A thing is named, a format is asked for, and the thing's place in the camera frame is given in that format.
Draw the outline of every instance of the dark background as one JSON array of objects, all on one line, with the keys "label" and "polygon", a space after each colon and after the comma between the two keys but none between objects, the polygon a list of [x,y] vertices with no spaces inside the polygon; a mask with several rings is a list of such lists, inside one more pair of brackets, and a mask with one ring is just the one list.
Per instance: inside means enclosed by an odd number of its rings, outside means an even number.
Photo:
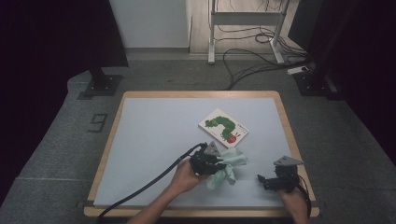
[{"label": "dark background", "polygon": [[[396,3],[301,0],[289,37],[307,50],[396,164]],[[331,40],[335,45],[327,49]]]},{"label": "dark background", "polygon": [[[301,2],[314,19],[303,18],[299,32],[308,36],[306,45],[317,63],[348,9],[346,2]],[[393,162],[394,8],[391,1],[361,0],[332,50],[329,67],[348,104]],[[92,64],[128,65],[107,0],[2,1],[0,22],[2,202],[62,106],[67,80]]]},{"label": "dark background", "polygon": [[67,80],[93,64],[128,64],[107,0],[2,1],[0,22],[2,203],[61,108]]}]

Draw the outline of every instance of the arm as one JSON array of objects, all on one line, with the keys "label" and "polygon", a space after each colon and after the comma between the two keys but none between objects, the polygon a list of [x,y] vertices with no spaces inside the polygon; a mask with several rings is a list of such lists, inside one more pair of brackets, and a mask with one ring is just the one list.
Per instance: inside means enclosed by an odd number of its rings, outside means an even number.
[{"label": "arm", "polygon": [[205,178],[206,176],[195,175],[192,172],[190,160],[181,161],[169,186],[152,203],[130,219],[127,224],[155,223],[170,202],[179,194],[193,189]]},{"label": "arm", "polygon": [[306,215],[308,208],[306,207],[304,195],[300,190],[294,188],[290,193],[287,193],[285,190],[279,190],[278,192],[294,224],[309,224],[309,219]]}]

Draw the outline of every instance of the very hungry caterpillar book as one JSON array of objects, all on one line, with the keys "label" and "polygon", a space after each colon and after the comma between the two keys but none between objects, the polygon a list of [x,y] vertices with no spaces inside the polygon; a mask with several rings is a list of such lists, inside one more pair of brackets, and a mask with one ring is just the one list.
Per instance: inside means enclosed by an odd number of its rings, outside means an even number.
[{"label": "very hungry caterpillar book", "polygon": [[235,147],[248,134],[248,128],[220,109],[213,111],[198,125],[226,147]]}]

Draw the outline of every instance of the gray carpet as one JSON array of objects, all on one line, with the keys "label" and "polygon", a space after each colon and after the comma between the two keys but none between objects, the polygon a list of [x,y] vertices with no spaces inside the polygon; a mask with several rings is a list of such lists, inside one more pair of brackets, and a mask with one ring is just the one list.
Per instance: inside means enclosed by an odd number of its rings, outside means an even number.
[{"label": "gray carpet", "polygon": [[[236,72],[257,62],[230,63]],[[83,203],[122,94],[215,91],[229,84],[221,61],[131,61],[129,69],[104,71],[123,75],[115,96],[78,100],[91,77],[86,72],[69,80],[64,105],[14,181],[0,209],[0,223],[94,223],[84,216]],[[233,90],[279,92],[320,207],[312,223],[396,223],[396,168],[346,102],[301,96],[286,70],[245,78]],[[106,122],[99,132],[101,124],[91,123],[92,117],[102,119],[103,114]]]}]

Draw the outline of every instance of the green fabric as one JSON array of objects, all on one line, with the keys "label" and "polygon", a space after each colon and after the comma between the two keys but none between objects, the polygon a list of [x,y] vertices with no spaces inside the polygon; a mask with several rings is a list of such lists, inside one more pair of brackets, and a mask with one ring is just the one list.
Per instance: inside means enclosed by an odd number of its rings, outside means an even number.
[{"label": "green fabric", "polygon": [[217,188],[224,179],[227,179],[230,185],[234,185],[235,176],[233,174],[233,168],[235,166],[248,164],[248,157],[236,147],[228,148],[220,154],[219,158],[223,160],[220,163],[227,164],[227,167],[207,178],[206,185],[208,189]]}]

